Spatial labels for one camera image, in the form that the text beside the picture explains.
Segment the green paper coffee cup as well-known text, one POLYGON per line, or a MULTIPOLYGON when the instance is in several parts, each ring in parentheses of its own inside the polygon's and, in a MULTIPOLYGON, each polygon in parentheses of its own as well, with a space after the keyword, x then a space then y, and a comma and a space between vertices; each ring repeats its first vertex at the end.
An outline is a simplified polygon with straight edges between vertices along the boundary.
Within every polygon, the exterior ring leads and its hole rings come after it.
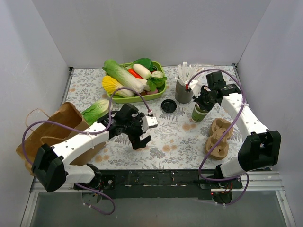
POLYGON ((191 119, 193 122, 201 122, 207 116, 207 114, 207 111, 197 111, 197 109, 194 107, 193 112, 191 114, 191 119))

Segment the black coffee cup lid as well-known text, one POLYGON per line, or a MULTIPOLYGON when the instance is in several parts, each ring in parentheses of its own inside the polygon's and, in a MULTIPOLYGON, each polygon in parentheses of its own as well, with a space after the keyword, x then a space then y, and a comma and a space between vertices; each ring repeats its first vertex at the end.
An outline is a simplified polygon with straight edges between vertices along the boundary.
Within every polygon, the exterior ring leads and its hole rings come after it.
POLYGON ((164 112, 169 114, 169 113, 173 113, 176 110, 177 104, 172 99, 165 99, 161 103, 161 108, 164 112))

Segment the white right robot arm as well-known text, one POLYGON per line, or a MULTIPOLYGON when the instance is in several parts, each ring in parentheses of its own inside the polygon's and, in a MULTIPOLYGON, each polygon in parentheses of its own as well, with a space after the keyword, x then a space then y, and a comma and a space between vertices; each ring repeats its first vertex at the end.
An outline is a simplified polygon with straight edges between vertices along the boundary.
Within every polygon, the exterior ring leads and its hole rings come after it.
POLYGON ((200 107, 211 108, 218 103, 233 119, 243 138, 243 144, 237 157, 215 168, 212 178, 199 176, 213 181, 220 188, 227 187, 231 181, 248 171, 275 166, 278 163, 281 135, 271 131, 252 112, 246 100, 246 94, 237 79, 221 69, 207 69, 207 85, 194 79, 195 74, 187 83, 186 88, 193 91, 193 100, 200 107))

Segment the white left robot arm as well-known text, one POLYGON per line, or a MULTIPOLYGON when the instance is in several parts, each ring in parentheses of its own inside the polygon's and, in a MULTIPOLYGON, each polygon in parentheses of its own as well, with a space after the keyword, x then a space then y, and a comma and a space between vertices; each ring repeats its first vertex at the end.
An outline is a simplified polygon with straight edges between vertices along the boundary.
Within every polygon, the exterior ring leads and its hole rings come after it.
POLYGON ((128 136, 134 150, 144 148, 151 137, 140 137, 157 126, 157 118, 152 113, 144 114, 132 104, 124 104, 119 111, 99 118, 83 133, 52 146, 42 145, 34 159, 32 172, 47 192, 54 192, 65 183, 97 189, 102 184, 101 171, 92 164, 72 165, 72 162, 96 145, 120 134, 128 136))

